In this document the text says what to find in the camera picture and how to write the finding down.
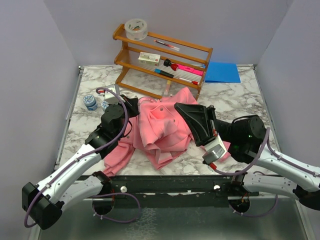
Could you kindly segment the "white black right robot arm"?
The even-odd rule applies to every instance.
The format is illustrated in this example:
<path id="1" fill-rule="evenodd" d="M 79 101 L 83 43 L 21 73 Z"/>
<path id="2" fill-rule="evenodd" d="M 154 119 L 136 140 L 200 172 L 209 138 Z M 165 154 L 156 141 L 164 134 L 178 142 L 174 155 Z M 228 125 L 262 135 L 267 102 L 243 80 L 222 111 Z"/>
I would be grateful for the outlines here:
<path id="1" fill-rule="evenodd" d="M 213 105 L 175 103 L 174 109 L 191 130 L 196 146 L 205 149 L 203 164 L 222 176 L 233 178 L 229 189 L 265 192 L 290 197 L 303 206 L 320 209 L 320 169 L 289 157 L 270 145 L 270 128 L 258 115 L 219 120 Z M 236 172 L 218 170 L 216 162 L 227 153 L 247 166 Z"/>

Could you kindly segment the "pink zip jacket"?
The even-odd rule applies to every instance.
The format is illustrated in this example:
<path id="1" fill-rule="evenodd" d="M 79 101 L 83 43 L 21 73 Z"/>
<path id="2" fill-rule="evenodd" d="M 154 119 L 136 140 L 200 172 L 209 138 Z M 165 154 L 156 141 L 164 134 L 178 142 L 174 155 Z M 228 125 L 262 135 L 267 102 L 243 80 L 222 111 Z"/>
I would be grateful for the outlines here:
<path id="1" fill-rule="evenodd" d="M 107 176 L 115 176 L 126 167 L 135 150 L 142 151 L 156 170 L 170 164 L 187 150 L 194 137 L 175 110 L 175 103 L 194 105 L 197 101 L 188 87 L 174 96 L 158 100 L 142 97 L 139 100 L 139 115 L 129 119 L 125 136 L 103 159 L 103 172 Z"/>

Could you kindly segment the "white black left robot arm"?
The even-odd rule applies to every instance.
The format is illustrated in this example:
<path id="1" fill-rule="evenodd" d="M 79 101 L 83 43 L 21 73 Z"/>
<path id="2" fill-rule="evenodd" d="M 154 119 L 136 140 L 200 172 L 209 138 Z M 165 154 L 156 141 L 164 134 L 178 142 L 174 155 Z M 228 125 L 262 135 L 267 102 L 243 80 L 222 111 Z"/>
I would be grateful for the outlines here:
<path id="1" fill-rule="evenodd" d="M 85 171 L 103 160 L 126 137 L 129 119 L 139 115 L 138 98 L 117 96 L 118 103 L 110 104 L 101 122 L 91 132 L 80 149 L 59 169 L 37 184 L 26 183 L 21 190 L 22 209 L 26 212 L 24 226 L 39 226 L 46 230 L 53 226 L 72 204 L 88 197 L 106 197 L 111 190 L 107 176 L 94 172 L 76 183 Z"/>

